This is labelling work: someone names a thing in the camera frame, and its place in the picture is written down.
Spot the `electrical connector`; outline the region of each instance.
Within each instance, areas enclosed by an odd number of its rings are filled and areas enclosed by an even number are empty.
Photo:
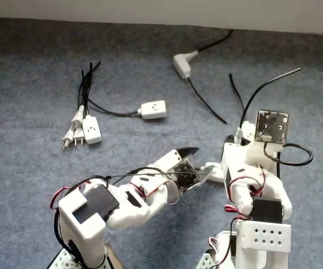
[[[164,100],[144,103],[141,108],[138,109],[138,114],[143,119],[157,119],[164,118],[167,116],[166,104]]]
[[[240,127],[237,128],[236,134],[233,138],[235,144],[240,145],[242,142],[242,129]]]
[[[67,133],[65,134],[65,136],[63,137],[63,143],[62,143],[62,148],[65,149],[66,147],[69,146],[69,144],[71,142],[73,142],[73,136],[74,136],[74,130],[76,129],[76,125],[74,123],[72,123],[72,125],[70,126],[69,130],[67,131]]]
[[[199,52],[195,50],[191,53],[177,54],[174,56],[173,63],[181,78],[187,79],[191,76],[191,66],[189,62],[198,54]]]
[[[77,145],[77,141],[80,141],[81,145],[83,145],[84,131],[81,124],[76,125],[76,130],[74,131],[73,139],[75,145]]]
[[[83,123],[83,115],[84,115],[84,106],[81,105],[78,109],[78,112],[74,115],[72,119],[72,123],[74,124],[82,124]]]
[[[83,120],[83,131],[85,141],[91,145],[101,142],[101,133],[98,125],[98,121],[95,117],[87,115]]]

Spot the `circuit board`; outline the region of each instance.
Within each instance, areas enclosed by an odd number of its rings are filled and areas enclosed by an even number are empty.
[[[289,113],[260,109],[257,112],[255,141],[284,144]]]
[[[176,172],[176,174],[173,174],[171,178],[174,179],[182,192],[187,191],[190,187],[200,182],[200,178],[197,175],[196,170],[187,158],[182,159],[167,172]]]

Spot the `white wall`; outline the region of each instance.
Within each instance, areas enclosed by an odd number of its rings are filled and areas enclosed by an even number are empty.
[[[323,0],[0,0],[0,17],[323,34]]]

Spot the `gray carpet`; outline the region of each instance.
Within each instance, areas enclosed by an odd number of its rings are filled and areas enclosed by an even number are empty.
[[[293,203],[289,268],[323,268],[323,36],[235,31],[192,62],[193,81],[229,122],[211,116],[179,78],[171,58],[218,39],[220,29],[0,19],[0,268],[45,268],[60,246],[48,204],[54,191],[91,174],[125,173],[176,147],[198,146],[195,165],[218,161],[240,106],[228,73],[244,99],[262,82],[302,67],[270,85],[257,108],[291,113],[288,142],[309,147],[311,165],[281,166]],[[100,145],[61,149],[76,111],[81,68],[102,60],[90,97],[115,111],[165,99],[168,117],[97,116]],[[290,150],[287,159],[303,155]],[[126,268],[196,266],[210,235],[228,229],[223,189],[207,184],[166,206],[141,228],[108,232]]]

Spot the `black cable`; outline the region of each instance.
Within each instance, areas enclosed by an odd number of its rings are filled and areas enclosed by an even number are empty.
[[[78,108],[81,105],[84,105],[84,109],[85,109],[86,114],[89,114],[88,104],[91,103],[93,106],[102,110],[103,112],[117,116],[117,117],[129,117],[129,116],[133,116],[133,115],[138,114],[137,110],[133,111],[133,112],[127,112],[127,113],[113,112],[113,111],[110,111],[108,109],[101,107],[100,105],[96,104],[94,101],[92,101],[89,98],[89,93],[90,93],[90,89],[92,86],[92,80],[93,80],[93,72],[100,64],[101,64],[101,62],[98,62],[97,65],[93,68],[93,64],[90,63],[89,72],[86,74],[84,74],[84,70],[82,70],[82,82],[81,82],[81,84],[79,86],[79,90],[78,90]]]
[[[242,113],[245,111],[245,106],[244,106],[244,102],[242,101],[242,97],[239,93],[239,91],[236,88],[235,82],[233,81],[233,77],[232,74],[228,74],[228,77],[230,78],[230,83],[232,86],[233,91],[235,92],[235,94],[237,95],[237,98],[239,99],[240,103],[241,103],[241,107],[242,107]]]
[[[277,159],[280,160],[280,151],[277,152]],[[280,167],[279,163],[276,164],[277,178],[280,179]]]
[[[281,161],[279,158],[272,157],[272,156],[270,156],[270,155],[267,154],[266,147],[267,147],[267,142],[265,142],[264,143],[264,146],[263,146],[263,153],[264,153],[264,155],[267,158],[275,161],[277,164],[283,164],[283,165],[288,165],[288,166],[304,166],[304,165],[309,164],[313,160],[313,153],[312,153],[312,151],[310,151],[306,147],[303,147],[303,146],[301,146],[299,144],[286,143],[282,147],[295,147],[297,149],[301,149],[301,150],[305,151],[309,155],[309,158],[306,161],[303,161],[301,163],[289,163],[289,162],[286,162],[286,161]]]
[[[140,168],[136,168],[134,170],[131,170],[130,172],[126,173],[125,175],[122,175],[118,180],[116,180],[113,185],[117,184],[119,181],[121,181],[122,179],[124,179],[125,177],[132,175],[132,174],[137,174],[138,172],[140,172],[141,170],[147,170],[147,169],[151,169],[151,170],[155,170],[158,171],[159,173],[164,173],[164,171],[162,171],[161,169],[157,168],[157,167],[140,167]]]
[[[61,246],[69,253],[69,255],[72,256],[74,261],[77,264],[79,264],[80,266],[82,266],[83,268],[85,268],[85,269],[97,269],[100,266],[102,266],[106,261],[106,255],[104,255],[104,259],[100,263],[100,265],[91,268],[91,267],[86,266],[86,264],[84,263],[84,259],[83,259],[82,255],[80,253],[77,253],[77,254],[73,253],[72,249],[64,242],[64,240],[62,238],[62,233],[59,233],[59,217],[60,217],[59,208],[57,208],[56,211],[55,211],[55,215],[54,215],[54,234],[55,234],[55,237],[56,237],[57,241],[59,242],[59,244],[61,244]]]
[[[231,236],[232,236],[232,225],[233,225],[233,222],[235,221],[235,220],[247,220],[247,219],[241,219],[241,218],[237,218],[237,217],[235,217],[235,218],[233,218],[232,219],[232,221],[231,221],[231,224],[230,224],[230,241],[228,242],[228,247],[227,247],[227,251],[226,251],[226,255],[225,255],[225,260],[226,260],[226,258],[227,258],[227,256],[228,256],[228,253],[230,252],[230,250],[231,250]],[[213,266],[211,266],[209,269],[211,269],[211,268],[218,268],[221,264],[223,264],[224,263],[224,261],[222,262],[222,263],[220,263],[219,265],[213,265]]]
[[[230,36],[232,35],[232,33],[233,33],[233,29],[231,29],[230,31],[228,31],[228,33],[222,39],[217,40],[215,42],[212,42],[212,43],[210,43],[210,44],[208,44],[206,46],[203,46],[202,48],[198,49],[197,51],[198,52],[202,52],[202,51],[204,51],[206,49],[209,49],[209,48],[211,48],[213,46],[218,45],[219,43],[222,43],[222,42],[226,41],[227,39],[230,38]]]
[[[200,100],[202,101],[202,103],[204,103],[204,105],[211,111],[211,113],[217,118],[219,119],[221,122],[223,122],[224,124],[227,124],[227,122],[221,118],[212,108],[211,106],[209,106],[209,104],[207,104],[207,102],[201,97],[201,95],[197,92],[194,84],[192,83],[190,77],[188,77],[188,82],[191,86],[191,88],[194,90],[194,92],[196,93],[196,95],[200,98]]]
[[[280,76],[278,76],[278,77],[272,78],[271,80],[269,80],[269,81],[267,81],[267,82],[263,83],[261,86],[259,86],[259,87],[255,90],[255,92],[251,95],[250,100],[249,100],[249,101],[247,102],[247,104],[246,104],[245,110],[244,110],[244,112],[243,112],[243,114],[242,114],[242,117],[241,117],[241,120],[240,120],[240,125],[239,125],[239,127],[240,127],[240,128],[242,128],[242,123],[243,123],[243,122],[244,122],[244,120],[245,120],[247,110],[249,109],[250,104],[251,104],[251,102],[253,101],[254,97],[256,96],[256,94],[257,94],[260,90],[262,90],[262,89],[263,89],[265,86],[267,86],[268,84],[270,84],[270,83],[272,83],[272,82],[274,82],[274,81],[276,81],[276,80],[280,80],[280,79],[281,79],[281,78],[283,78],[283,77],[287,77],[287,76],[289,76],[289,75],[291,75],[291,74],[293,74],[293,73],[296,73],[296,72],[298,72],[298,71],[300,71],[300,70],[301,70],[300,68],[297,68],[297,69],[292,70],[292,71],[290,71],[290,72],[288,72],[288,73],[285,73],[285,74],[280,75]]]
[[[117,117],[129,117],[129,116],[133,116],[138,114],[138,111],[133,111],[133,112],[127,112],[127,113],[119,113],[119,112],[112,112],[110,110],[107,110],[106,108],[102,108],[101,106],[99,106],[98,104],[94,103],[92,100],[90,100],[88,98],[88,102],[90,102],[93,106],[95,106],[96,108],[100,109],[101,111],[107,113],[107,114],[111,114]]]

